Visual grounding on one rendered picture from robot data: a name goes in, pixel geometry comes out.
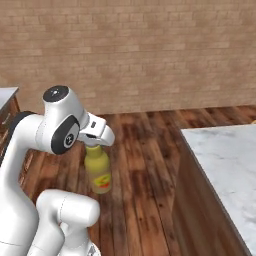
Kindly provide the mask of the wooden counter with marble top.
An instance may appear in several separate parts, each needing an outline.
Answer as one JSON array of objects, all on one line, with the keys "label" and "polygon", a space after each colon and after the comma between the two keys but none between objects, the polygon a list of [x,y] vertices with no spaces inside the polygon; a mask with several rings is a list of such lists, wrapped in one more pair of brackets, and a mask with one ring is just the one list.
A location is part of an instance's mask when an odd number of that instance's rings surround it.
[{"label": "wooden counter with marble top", "polygon": [[182,256],[256,256],[256,125],[183,129],[173,221]]}]

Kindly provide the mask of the yellow juice bottle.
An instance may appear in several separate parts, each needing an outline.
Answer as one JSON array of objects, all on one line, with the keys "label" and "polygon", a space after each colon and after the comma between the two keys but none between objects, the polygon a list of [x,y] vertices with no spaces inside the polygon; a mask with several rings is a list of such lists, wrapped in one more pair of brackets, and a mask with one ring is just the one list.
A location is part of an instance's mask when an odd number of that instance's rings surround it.
[{"label": "yellow juice bottle", "polygon": [[111,189],[110,161],[100,145],[86,147],[85,168],[94,193],[104,194]]}]

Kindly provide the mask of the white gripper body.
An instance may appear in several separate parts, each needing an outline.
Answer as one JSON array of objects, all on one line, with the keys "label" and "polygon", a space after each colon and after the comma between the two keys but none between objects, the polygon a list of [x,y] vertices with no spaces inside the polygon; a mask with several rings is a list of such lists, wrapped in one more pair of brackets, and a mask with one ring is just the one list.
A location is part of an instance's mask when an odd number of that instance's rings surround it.
[{"label": "white gripper body", "polygon": [[112,146],[115,135],[112,129],[106,124],[92,123],[79,132],[78,140],[89,147]]}]

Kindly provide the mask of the wooden cabinet with grey top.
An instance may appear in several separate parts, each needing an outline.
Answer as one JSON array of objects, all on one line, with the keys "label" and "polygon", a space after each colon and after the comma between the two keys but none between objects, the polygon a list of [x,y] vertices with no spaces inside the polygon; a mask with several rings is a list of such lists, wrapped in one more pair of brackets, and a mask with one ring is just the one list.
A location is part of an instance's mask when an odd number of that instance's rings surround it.
[{"label": "wooden cabinet with grey top", "polygon": [[9,124],[20,111],[16,97],[18,90],[18,87],[0,87],[0,156],[7,140]]}]

